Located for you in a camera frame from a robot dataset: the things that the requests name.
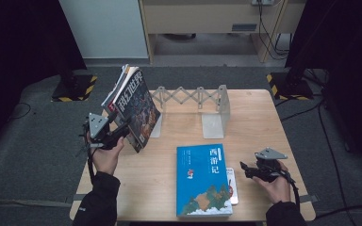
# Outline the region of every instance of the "person's left hand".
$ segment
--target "person's left hand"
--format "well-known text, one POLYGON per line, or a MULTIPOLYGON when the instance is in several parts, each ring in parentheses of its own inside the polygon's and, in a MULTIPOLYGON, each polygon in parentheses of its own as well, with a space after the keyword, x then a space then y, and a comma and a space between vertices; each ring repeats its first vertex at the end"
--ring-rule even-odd
MULTIPOLYGON (((87 134, 87 138, 88 142, 91 142, 90 133, 87 134)), ((113 147, 111 150, 97 149, 95 151, 93 148, 90 149, 91 153, 95 152, 92 156, 92 161, 96 170, 113 175, 114 170, 117 168, 120 151, 124 147, 123 142, 124 137, 120 137, 117 141, 116 147, 113 147)))

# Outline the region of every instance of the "person's right hand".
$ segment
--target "person's right hand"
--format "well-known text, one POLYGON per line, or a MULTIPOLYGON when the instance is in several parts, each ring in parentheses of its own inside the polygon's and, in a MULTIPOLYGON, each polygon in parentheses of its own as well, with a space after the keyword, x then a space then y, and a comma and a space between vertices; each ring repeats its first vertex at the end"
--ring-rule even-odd
MULTIPOLYGON (((280 163, 282 170, 288 171, 288 168, 284 165, 284 163, 281 161, 278 162, 280 163)), ((278 202, 290 202, 290 184, 283 176, 277 177, 271 183, 265 182, 255 176, 252 179, 267 191, 273 204, 278 202)))

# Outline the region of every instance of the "electrical outlet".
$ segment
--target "electrical outlet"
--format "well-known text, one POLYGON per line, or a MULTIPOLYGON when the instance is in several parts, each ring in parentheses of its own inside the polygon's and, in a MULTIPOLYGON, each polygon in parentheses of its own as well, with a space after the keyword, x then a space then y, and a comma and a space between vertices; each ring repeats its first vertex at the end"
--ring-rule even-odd
POLYGON ((272 6, 274 5, 274 0, 252 0, 253 6, 258 6, 259 2, 261 2, 262 6, 272 6))

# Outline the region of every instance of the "book cover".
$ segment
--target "book cover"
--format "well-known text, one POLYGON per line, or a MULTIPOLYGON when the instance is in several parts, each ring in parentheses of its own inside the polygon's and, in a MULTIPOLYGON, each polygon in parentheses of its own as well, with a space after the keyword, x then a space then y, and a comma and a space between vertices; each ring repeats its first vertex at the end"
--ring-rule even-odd
POLYGON ((177 147, 176 215, 226 217, 233 213, 221 143, 177 147))
POLYGON ((130 135, 127 137, 134 149, 143 149, 151 136, 160 117, 145 83, 142 71, 138 67, 130 67, 113 103, 118 113, 117 124, 128 119, 130 135))

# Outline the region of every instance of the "blue book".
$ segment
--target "blue book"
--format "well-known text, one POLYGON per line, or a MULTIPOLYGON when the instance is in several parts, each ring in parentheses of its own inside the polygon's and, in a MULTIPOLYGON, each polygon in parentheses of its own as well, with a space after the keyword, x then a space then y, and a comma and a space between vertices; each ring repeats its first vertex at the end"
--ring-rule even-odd
POLYGON ((222 144, 177 147, 178 217, 232 215, 228 187, 222 144))

